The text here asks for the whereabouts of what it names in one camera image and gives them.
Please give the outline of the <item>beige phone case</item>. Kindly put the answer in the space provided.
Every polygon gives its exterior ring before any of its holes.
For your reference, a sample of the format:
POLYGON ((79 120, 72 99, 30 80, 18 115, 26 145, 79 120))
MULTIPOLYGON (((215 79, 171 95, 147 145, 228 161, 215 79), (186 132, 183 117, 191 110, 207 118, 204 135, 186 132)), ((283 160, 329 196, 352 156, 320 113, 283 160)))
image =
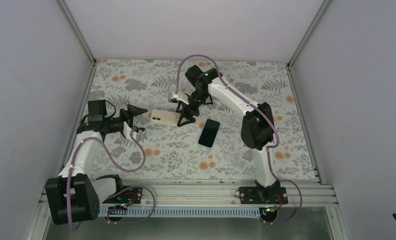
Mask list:
POLYGON ((180 118, 179 112, 154 109, 151 112, 150 121, 157 124, 176 126, 180 118))

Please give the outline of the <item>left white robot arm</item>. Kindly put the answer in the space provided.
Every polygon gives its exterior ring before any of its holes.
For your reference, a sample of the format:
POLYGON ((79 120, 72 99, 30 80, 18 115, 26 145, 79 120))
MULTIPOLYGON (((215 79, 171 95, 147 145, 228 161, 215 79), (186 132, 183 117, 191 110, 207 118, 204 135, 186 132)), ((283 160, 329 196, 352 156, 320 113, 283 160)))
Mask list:
POLYGON ((93 163, 99 150, 109 153, 104 140, 107 135, 120 133, 122 137, 138 144, 143 127, 134 125, 134 117, 147 109, 128 104, 126 108, 115 110, 119 116, 107 113, 108 100, 90 100, 88 113, 77 128, 75 144, 70 158, 57 177, 45 183, 45 191, 53 223, 56 225, 95 220, 100 205, 107 198, 114 203, 125 195, 120 177, 106 175, 90 180, 93 163))

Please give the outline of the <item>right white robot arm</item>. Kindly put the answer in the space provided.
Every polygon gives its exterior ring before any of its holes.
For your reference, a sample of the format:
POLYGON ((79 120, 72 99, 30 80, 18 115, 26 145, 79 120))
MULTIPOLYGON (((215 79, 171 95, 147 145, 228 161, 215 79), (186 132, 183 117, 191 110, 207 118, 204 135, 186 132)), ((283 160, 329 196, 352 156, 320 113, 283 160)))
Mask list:
POLYGON ((185 77, 195 88, 191 94, 177 89, 169 95, 169 101, 177 103, 176 112, 180 113, 178 127, 195 122, 200 115, 200 107, 210 97, 215 97, 242 117, 241 139, 252 150, 256 174, 257 200, 264 204, 276 198, 280 190, 280 181, 273 176, 270 148, 275 146, 278 137, 273 124, 271 106, 257 103, 230 85, 226 78, 216 69, 202 71, 199 66, 188 68, 185 77))

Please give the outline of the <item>black phone light-blue case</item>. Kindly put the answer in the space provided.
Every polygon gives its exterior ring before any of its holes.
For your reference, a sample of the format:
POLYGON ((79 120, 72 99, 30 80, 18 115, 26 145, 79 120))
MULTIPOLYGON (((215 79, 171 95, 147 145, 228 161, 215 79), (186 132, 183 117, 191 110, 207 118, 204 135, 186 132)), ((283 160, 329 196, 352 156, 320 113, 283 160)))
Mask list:
POLYGON ((215 145, 221 123, 212 119, 207 119, 201 134, 198 138, 198 144, 202 147, 211 149, 215 145))

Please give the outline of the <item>floral patterned table mat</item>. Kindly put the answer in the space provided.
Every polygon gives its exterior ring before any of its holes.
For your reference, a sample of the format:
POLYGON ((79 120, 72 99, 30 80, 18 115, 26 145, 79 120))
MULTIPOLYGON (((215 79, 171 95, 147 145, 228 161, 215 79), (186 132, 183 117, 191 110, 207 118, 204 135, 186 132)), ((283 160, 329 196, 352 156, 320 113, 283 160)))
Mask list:
MULTIPOLYGON (((209 61, 182 63, 180 60, 100 59, 89 93, 90 100, 108 100, 108 112, 132 104, 151 112, 174 111, 168 101, 175 88, 177 71, 198 65, 206 71, 209 61)), ((270 104, 280 144, 271 157, 275 174, 282 179, 315 180, 316 175, 295 105, 286 64, 280 62, 218 62, 228 83, 258 102, 270 104)), ((196 122, 176 127, 150 121, 150 113, 135 117, 134 124, 145 128, 143 141, 136 146, 119 133, 106 136, 109 149, 98 151, 91 178, 119 174, 126 179, 171 180, 253 180, 252 150, 240 137, 242 118, 220 100, 200 108, 196 122), (198 144, 207 119, 221 123, 213 148, 198 144)))

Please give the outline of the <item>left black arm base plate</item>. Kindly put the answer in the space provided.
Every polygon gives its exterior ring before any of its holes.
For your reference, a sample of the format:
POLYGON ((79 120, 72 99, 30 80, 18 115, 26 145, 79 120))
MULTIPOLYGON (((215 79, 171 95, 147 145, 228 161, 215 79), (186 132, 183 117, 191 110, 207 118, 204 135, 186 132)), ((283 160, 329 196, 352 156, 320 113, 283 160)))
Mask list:
POLYGON ((116 204, 116 205, 140 204, 142 194, 143 194, 142 187, 134 187, 134 188, 130 188, 126 191, 123 191, 122 193, 117 192, 117 193, 113 194, 113 196, 107 197, 105 200, 103 200, 103 203, 104 204, 116 204))

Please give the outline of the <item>aluminium front rail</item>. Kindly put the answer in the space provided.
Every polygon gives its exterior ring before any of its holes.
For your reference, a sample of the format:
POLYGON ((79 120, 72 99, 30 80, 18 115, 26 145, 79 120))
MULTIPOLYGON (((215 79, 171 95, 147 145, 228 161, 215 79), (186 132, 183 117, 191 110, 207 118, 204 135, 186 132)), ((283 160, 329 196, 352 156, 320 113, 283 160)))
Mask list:
MULTIPOLYGON (((126 186, 145 186, 156 198, 159 207, 241 207, 234 196, 239 187, 253 187, 253 180, 173 180, 173 179, 123 179, 126 186)), ((335 207, 338 200, 331 185, 316 181, 297 181, 301 190, 303 207, 335 207)))

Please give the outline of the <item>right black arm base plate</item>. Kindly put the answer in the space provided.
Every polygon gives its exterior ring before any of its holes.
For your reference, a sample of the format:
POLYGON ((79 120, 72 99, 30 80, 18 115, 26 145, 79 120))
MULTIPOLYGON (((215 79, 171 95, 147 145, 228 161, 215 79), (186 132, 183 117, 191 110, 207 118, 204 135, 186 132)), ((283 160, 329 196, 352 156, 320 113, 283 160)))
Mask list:
POLYGON ((239 199, 243 205, 286 205, 289 202, 286 188, 281 186, 269 189, 242 186, 238 190, 239 199))

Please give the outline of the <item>left aluminium frame post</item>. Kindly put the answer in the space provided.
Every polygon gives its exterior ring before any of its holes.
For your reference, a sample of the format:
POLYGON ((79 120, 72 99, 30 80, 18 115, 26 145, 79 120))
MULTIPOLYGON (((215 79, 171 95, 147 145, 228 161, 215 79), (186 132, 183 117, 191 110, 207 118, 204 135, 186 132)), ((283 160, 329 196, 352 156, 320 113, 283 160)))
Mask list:
POLYGON ((90 47, 88 46, 87 41, 84 38, 84 36, 80 30, 80 27, 78 26, 78 24, 74 18, 74 15, 72 14, 67 2, 65 0, 57 0, 57 2, 61 6, 63 13, 68 20, 68 23, 69 23, 71 29, 74 31, 74 34, 75 34, 77 40, 79 41, 88 60, 94 65, 96 63, 96 58, 93 56, 92 51, 91 51, 90 47))

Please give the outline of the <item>aluminium frame post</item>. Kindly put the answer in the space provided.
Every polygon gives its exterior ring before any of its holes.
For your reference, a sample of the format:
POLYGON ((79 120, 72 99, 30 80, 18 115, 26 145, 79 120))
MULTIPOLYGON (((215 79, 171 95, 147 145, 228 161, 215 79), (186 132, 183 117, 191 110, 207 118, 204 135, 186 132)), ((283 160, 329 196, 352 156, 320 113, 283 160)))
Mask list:
POLYGON ((68 20, 68 23, 69 23, 71 29, 74 31, 74 34, 75 34, 77 40, 79 41, 88 60, 94 65, 96 63, 96 58, 93 56, 92 51, 91 51, 90 47, 88 46, 87 41, 84 38, 84 36, 80 30, 80 27, 78 26, 78 24, 74 18, 74 15, 72 14, 67 2, 65 0, 57 0, 57 2, 61 6, 63 13, 68 20))
POLYGON ((292 69, 293 65, 295 64, 295 62, 297 61, 297 59, 299 58, 300 53, 302 52, 303 48, 305 47, 306 43, 308 42, 308 40, 310 39, 312 33, 314 32, 315 28, 317 27, 320 19, 323 17, 326 9, 329 7, 329 5, 331 4, 331 0, 323 0, 316 12, 316 14, 314 15, 309 27, 307 28, 307 30, 305 31, 302 39, 300 40, 297 48, 295 49, 291 59, 289 60, 287 66, 289 69, 292 69))

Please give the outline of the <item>right aluminium frame post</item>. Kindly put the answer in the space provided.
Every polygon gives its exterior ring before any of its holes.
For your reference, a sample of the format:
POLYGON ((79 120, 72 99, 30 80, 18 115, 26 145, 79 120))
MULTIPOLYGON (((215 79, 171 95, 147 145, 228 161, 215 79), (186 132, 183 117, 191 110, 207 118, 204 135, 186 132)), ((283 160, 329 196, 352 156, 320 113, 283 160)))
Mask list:
POLYGON ((312 33, 314 32, 315 28, 317 27, 320 19, 323 17, 326 9, 329 7, 329 5, 331 4, 331 0, 323 0, 316 12, 316 14, 314 15, 309 27, 307 28, 307 30, 305 31, 302 39, 300 40, 297 48, 295 49, 291 59, 289 60, 287 66, 289 69, 292 69, 293 65, 295 64, 295 62, 297 61, 297 59, 299 58, 300 53, 302 52, 303 48, 305 47, 306 43, 308 42, 308 40, 310 39, 312 33))

